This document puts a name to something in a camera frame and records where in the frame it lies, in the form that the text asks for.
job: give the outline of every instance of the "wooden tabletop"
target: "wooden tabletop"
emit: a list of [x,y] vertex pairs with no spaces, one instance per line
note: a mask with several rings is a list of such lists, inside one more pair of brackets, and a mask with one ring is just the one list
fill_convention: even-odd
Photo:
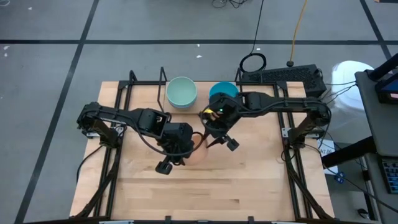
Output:
[[[181,112],[171,108],[164,96],[164,86],[161,101],[165,111],[173,114],[172,122],[187,122],[194,131],[204,132],[198,116],[192,113],[199,112],[201,106],[208,104],[208,91],[214,83],[196,84],[198,98],[192,111]],[[302,83],[287,84],[290,97],[305,96]],[[98,102],[113,107],[117,86],[117,82],[103,82]],[[274,95],[270,86],[243,86],[243,91]],[[133,86],[129,109],[159,110],[156,96],[157,86]],[[298,125],[305,116],[303,113],[294,113],[295,124]],[[132,129],[127,129],[112,219],[164,220],[166,215],[171,215],[173,220],[245,221],[248,216],[254,216],[258,221],[293,221],[286,166],[280,159],[282,138],[277,113],[241,119],[228,134],[240,143],[234,152],[225,145],[213,146],[201,164],[175,166],[170,175],[163,175],[155,171],[155,166],[164,156],[150,150]],[[155,146],[154,139],[146,139]],[[316,140],[308,139],[306,143],[317,146]],[[99,139],[89,139],[85,156],[95,150],[98,144]],[[70,215],[80,212],[97,190],[104,152],[103,149],[96,153],[83,165]],[[323,209],[333,216],[319,154],[305,148],[301,155],[309,191]],[[298,188],[297,195],[300,213],[305,217],[302,194]],[[103,197],[103,202],[106,202],[108,191]],[[105,206],[102,206],[101,214],[104,214],[104,210]]]

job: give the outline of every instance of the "keyboard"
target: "keyboard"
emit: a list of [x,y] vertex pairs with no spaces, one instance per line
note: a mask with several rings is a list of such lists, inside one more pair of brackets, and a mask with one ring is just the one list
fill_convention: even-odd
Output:
[[307,96],[319,97],[324,91],[326,91],[326,86],[323,82],[323,77],[319,75],[317,70],[318,68],[316,65],[304,65],[291,68],[246,72],[242,75],[242,82],[303,82]]
[[398,194],[398,157],[380,157],[379,165],[390,194]]

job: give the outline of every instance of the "orange object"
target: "orange object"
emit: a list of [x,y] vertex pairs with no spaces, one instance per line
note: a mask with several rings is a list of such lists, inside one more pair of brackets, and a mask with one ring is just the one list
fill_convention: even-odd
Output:
[[[196,147],[201,140],[201,136],[196,134],[192,137],[192,141],[194,142],[194,146]],[[207,142],[204,140],[202,144],[199,146],[197,150],[195,150],[193,153],[191,153],[191,156],[189,158],[183,158],[185,165],[187,166],[192,166],[192,165],[197,165],[201,161],[205,160],[207,157],[207,154],[209,152],[209,149],[207,148]]]

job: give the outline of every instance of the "teal bowl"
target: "teal bowl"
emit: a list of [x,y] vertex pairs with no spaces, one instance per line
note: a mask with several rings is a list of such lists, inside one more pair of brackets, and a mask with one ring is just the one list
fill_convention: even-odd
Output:
[[230,82],[219,82],[211,87],[209,97],[213,96],[216,93],[225,93],[231,97],[235,97],[239,93],[239,90],[234,84]]
[[166,89],[167,99],[175,108],[189,108],[197,99],[197,86],[187,77],[173,78]]

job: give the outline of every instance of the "black floor line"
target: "black floor line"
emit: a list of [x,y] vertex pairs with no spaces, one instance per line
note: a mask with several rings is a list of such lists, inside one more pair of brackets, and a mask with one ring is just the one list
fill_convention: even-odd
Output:
[[0,44],[79,44],[80,40],[0,40]]
[[[152,44],[253,44],[253,40],[86,40],[85,44],[152,45]],[[256,44],[291,45],[292,40],[256,40]],[[378,40],[296,40],[296,45],[378,45]]]
[[372,27],[372,29],[373,29],[373,32],[374,32],[374,34],[376,35],[376,38],[377,38],[377,40],[378,40],[379,43],[380,43],[380,47],[381,47],[381,50],[382,50],[383,53],[384,53],[384,56],[386,57],[386,59],[390,59],[390,58],[391,58],[391,53],[390,53],[390,51],[388,50],[388,47],[387,47],[387,45],[386,45],[386,42],[384,41],[383,36],[382,36],[381,33],[380,33],[380,30],[379,30],[379,28],[378,28],[378,26],[377,26],[377,24],[376,24],[376,21],[374,20],[374,18],[373,18],[373,16],[372,16],[371,11],[369,10],[368,5],[366,4],[366,1],[365,1],[365,0],[360,0],[360,2],[361,2],[361,5],[362,5],[363,10],[364,10],[364,12],[365,12],[365,15],[366,15],[366,17],[368,18],[369,23],[371,24],[371,27]]
[[72,82],[73,75],[75,74],[76,66],[78,65],[78,62],[79,62],[81,51],[83,50],[83,46],[84,46],[83,41],[87,38],[87,33],[88,33],[88,30],[90,29],[91,22],[93,21],[93,17],[94,17],[94,13],[95,13],[97,5],[98,5],[98,1],[99,0],[93,1],[93,5],[91,7],[90,13],[88,15],[88,18],[87,18],[87,21],[85,24],[85,28],[83,29],[83,33],[80,38],[80,43],[76,49],[75,55],[73,56],[73,60],[70,65],[68,75],[67,75],[67,77],[65,79],[65,83],[63,84],[63,87],[62,87],[60,98],[58,99],[58,103],[57,103],[57,106],[55,107],[55,111],[52,116],[49,129],[47,130],[47,134],[45,135],[45,139],[44,139],[42,148],[39,153],[39,158],[37,159],[32,176],[30,177],[29,184],[25,191],[24,198],[22,199],[22,202],[19,207],[17,217],[16,217],[14,223],[18,223],[18,224],[23,223],[25,220],[25,216],[26,216],[30,201],[32,200],[32,196],[33,196],[34,190],[36,188],[37,182],[39,180],[40,173],[43,169],[45,158],[47,157],[47,153],[49,151],[49,147],[50,147],[50,144],[51,144],[54,132],[55,132],[55,128],[57,127],[57,123],[58,123],[58,120],[61,115],[63,104],[65,103],[65,99],[67,97],[68,90],[69,90],[70,84]]
[[[91,45],[153,45],[153,44],[253,44],[254,40],[84,40]],[[398,45],[398,40],[384,41]],[[296,40],[296,45],[380,45],[379,40]],[[0,44],[80,44],[80,40],[0,40]],[[292,40],[256,40],[256,44],[291,45]]]

